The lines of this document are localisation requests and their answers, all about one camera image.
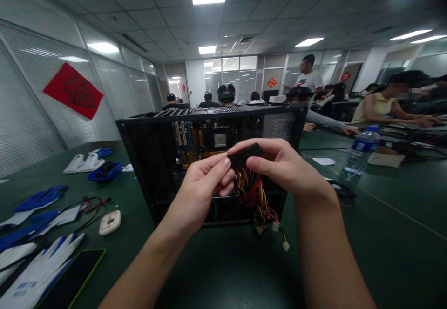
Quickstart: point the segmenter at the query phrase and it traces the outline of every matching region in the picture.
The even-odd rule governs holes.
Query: bottle cap
[[[379,127],[376,125],[370,125],[370,126],[366,127],[366,130],[377,132],[379,130]]]

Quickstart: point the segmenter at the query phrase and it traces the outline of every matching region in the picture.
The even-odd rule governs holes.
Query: black computer case
[[[188,166],[239,141],[284,138],[298,150],[307,108],[264,104],[212,110],[172,109],[117,120],[121,138],[157,225],[174,199]],[[262,177],[269,206],[281,219],[287,192]],[[212,198],[204,227],[253,224],[253,210],[236,191]]]

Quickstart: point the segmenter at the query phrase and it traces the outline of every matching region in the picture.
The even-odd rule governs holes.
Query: yellow tank top
[[[385,116],[386,114],[389,114],[391,111],[391,105],[394,101],[394,98],[390,98],[389,100],[385,99],[381,93],[374,93],[369,96],[374,96],[376,98],[376,115],[377,116]],[[359,106],[355,109],[354,117],[352,118],[351,123],[362,123],[367,122],[368,119],[366,119],[365,116],[365,110],[363,108],[363,104],[365,102],[365,99],[360,102]]]

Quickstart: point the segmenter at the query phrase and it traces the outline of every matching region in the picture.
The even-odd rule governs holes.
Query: water bottle
[[[380,135],[377,133],[378,130],[378,126],[368,126],[365,132],[357,136],[352,145],[351,153],[345,162],[344,170],[346,172],[362,175],[371,153],[379,144]]]

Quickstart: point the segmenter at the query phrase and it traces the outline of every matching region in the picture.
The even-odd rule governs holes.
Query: smartphone
[[[78,253],[53,287],[40,301],[38,309],[70,309],[106,254],[106,249],[86,249]]]

